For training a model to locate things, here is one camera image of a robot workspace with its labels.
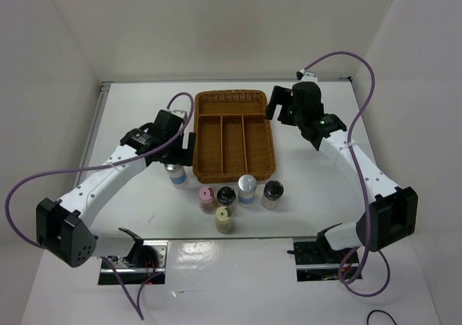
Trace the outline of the blue label silver cap bottle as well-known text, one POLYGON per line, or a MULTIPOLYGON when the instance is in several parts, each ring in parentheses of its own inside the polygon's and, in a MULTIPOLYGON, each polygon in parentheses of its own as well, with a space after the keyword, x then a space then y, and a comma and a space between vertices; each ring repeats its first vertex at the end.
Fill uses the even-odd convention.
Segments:
POLYGON ((165 171, 168 174, 172 185, 178 189, 185 188, 187 185, 187 174, 185 168, 179 164, 165 164, 165 171))

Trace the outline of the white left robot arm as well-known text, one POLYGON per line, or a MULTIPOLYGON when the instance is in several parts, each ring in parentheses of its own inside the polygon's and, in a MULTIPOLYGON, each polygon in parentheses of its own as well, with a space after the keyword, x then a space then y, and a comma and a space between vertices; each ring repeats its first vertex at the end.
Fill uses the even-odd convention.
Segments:
POLYGON ((36 208, 38 244, 72 268, 92 256, 117 256, 128 267, 140 264, 148 252, 143 238, 122 227, 113 233, 92 232, 90 227, 118 191, 152 163, 192 165, 196 135, 188 135, 184 148, 181 129, 187 123, 184 110, 160 110, 153 122, 130 130, 120 140, 105 169, 55 201, 43 199, 36 208))

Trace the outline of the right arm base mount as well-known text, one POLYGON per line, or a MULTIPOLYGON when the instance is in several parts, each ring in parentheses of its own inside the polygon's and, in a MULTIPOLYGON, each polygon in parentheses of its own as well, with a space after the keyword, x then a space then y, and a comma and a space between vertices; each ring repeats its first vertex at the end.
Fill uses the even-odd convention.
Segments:
POLYGON ((314 239, 306 238, 294 239, 287 254, 295 260, 298 282, 321 282, 338 279, 340 263, 350 251, 350 248, 328 251, 314 239))

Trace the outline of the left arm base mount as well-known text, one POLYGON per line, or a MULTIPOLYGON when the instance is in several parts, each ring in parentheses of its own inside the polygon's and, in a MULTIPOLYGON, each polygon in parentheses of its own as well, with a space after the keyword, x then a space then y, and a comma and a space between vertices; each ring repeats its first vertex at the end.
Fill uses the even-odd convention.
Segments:
POLYGON ((167 240, 146 240, 136 263, 118 256, 109 256, 108 261, 126 285, 163 285, 168 246, 167 240))

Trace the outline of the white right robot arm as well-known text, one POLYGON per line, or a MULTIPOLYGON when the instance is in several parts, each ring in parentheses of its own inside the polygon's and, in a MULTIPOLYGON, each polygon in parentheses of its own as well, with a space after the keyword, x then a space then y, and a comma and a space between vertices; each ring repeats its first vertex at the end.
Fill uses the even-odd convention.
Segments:
POLYGON ((298 82, 291 88, 276 86, 266 106, 266 119, 276 117, 296 126, 304 139, 324 154, 366 201, 356 222, 337 224, 319 232, 316 253, 324 262, 334 261, 341 250, 364 246, 377 252, 415 231, 418 196, 408 186, 400 187, 361 150, 351 131, 335 114, 326 113, 321 89, 315 82, 298 82))

